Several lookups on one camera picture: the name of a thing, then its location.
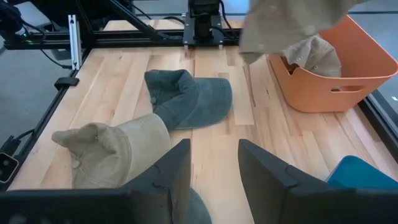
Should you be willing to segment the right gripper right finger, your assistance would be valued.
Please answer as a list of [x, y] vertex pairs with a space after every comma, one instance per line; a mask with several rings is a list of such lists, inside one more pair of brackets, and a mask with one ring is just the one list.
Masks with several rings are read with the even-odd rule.
[[247, 139], [238, 161], [255, 223], [338, 223], [332, 187]]

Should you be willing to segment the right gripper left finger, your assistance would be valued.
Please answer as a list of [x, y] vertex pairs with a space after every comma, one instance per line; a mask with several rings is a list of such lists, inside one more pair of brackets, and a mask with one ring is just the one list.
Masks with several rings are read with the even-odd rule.
[[123, 185], [129, 194], [128, 217], [123, 223], [184, 223], [190, 163], [190, 140], [183, 139], [147, 170]]

